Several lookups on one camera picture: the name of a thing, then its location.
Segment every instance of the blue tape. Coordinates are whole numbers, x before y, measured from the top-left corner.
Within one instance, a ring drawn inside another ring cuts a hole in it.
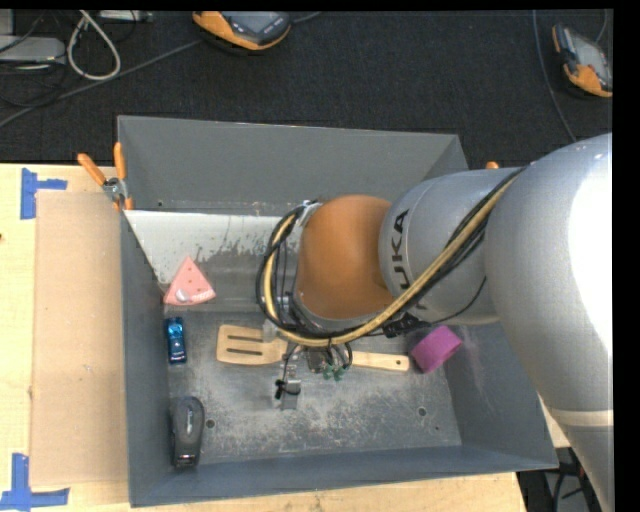
[[[22,192],[20,197],[20,218],[33,219],[36,216],[36,192],[40,189],[66,190],[65,180],[48,179],[38,181],[38,175],[26,167],[22,168]]]
[[[0,510],[30,512],[32,507],[55,507],[66,505],[69,489],[50,492],[31,492],[29,487],[29,457],[21,453],[12,456],[11,490],[3,491]]]

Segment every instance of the wooden spatula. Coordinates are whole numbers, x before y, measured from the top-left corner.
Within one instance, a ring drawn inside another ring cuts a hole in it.
[[[260,329],[222,325],[218,331],[216,357],[224,363],[272,364],[281,361],[286,350],[287,342],[280,338],[263,342]],[[357,351],[353,352],[353,365],[397,372],[406,372],[410,367],[405,355]]]

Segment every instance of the blue toy car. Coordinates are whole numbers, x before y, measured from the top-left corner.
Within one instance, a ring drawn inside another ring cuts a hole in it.
[[[169,348],[169,364],[187,362],[187,349],[184,343],[182,318],[176,316],[164,321],[164,333]]]

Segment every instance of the black carpet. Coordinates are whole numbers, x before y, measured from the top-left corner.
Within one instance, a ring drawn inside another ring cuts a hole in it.
[[[21,34],[40,11],[15,13]],[[77,11],[52,10],[34,35],[66,43],[79,19]],[[591,39],[604,26],[599,43],[613,69],[613,9],[324,12],[262,55],[201,42],[109,82],[62,66],[43,76],[4,69],[0,161],[67,163],[86,152],[111,164],[116,118],[131,114],[452,133],[471,168],[526,164],[612,131],[613,100],[564,77],[551,39],[557,22]],[[106,30],[121,40],[123,71],[201,40],[190,11],[154,11],[151,23]],[[95,74],[112,65],[92,30],[75,55]],[[41,102],[49,104],[24,108]]]

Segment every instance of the gray bin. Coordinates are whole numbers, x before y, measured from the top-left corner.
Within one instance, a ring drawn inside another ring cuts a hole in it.
[[[394,201],[425,178],[467,170],[455,135],[123,116],[118,139],[136,212],[242,215],[249,226],[304,199],[362,193]],[[165,233],[162,219],[152,227]],[[219,295],[176,308],[162,303],[147,241],[125,215],[121,236],[133,506],[557,467],[537,393],[499,323],[454,327],[462,347],[429,374],[415,364],[407,373],[352,368],[335,382],[300,359],[298,407],[283,411],[273,396],[280,364],[215,357],[220,325],[262,325],[249,286],[259,250],[201,255]],[[167,231],[153,250],[179,255],[175,239]],[[163,319],[175,315],[184,319],[184,366],[167,361]],[[406,353],[424,334],[367,338],[354,349]],[[183,395],[202,401],[213,426],[205,427],[199,465],[178,470],[168,411]]]

